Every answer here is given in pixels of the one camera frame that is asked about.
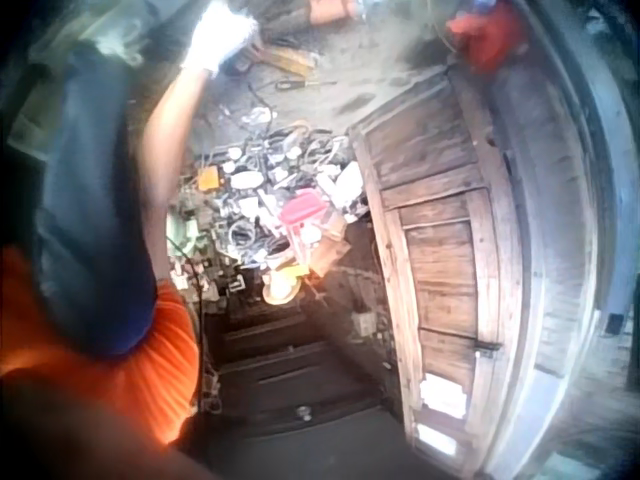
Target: scrap metal pile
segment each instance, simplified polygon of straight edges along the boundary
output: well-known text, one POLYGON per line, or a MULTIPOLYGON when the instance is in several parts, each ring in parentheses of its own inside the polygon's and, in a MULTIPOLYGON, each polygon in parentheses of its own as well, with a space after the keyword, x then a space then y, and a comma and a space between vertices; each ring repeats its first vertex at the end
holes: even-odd
POLYGON ((368 211, 349 139, 304 122, 201 155, 195 167, 181 192, 183 243, 208 237, 226 265, 259 269, 269 303, 293 299, 311 271, 324 276, 349 249, 347 224, 368 211))

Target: hand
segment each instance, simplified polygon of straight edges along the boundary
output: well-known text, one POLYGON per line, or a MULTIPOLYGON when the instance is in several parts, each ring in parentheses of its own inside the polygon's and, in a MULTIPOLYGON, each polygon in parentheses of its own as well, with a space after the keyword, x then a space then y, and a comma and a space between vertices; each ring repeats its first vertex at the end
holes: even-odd
POLYGON ((226 3, 214 0, 196 26, 182 66, 216 74, 220 64, 245 46, 257 30, 253 18, 235 14, 226 3))

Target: person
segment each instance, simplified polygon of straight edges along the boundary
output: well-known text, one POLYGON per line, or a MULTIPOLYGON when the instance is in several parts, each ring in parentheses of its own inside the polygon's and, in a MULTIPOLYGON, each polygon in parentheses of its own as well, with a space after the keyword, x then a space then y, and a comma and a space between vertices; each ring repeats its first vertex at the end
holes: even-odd
POLYGON ((2 250, 3 417, 56 476, 209 478, 161 448, 179 435, 198 382, 193 327, 169 280, 166 216, 206 84, 256 28, 210 4, 136 162, 125 46, 111 35, 69 55, 36 240, 2 250))

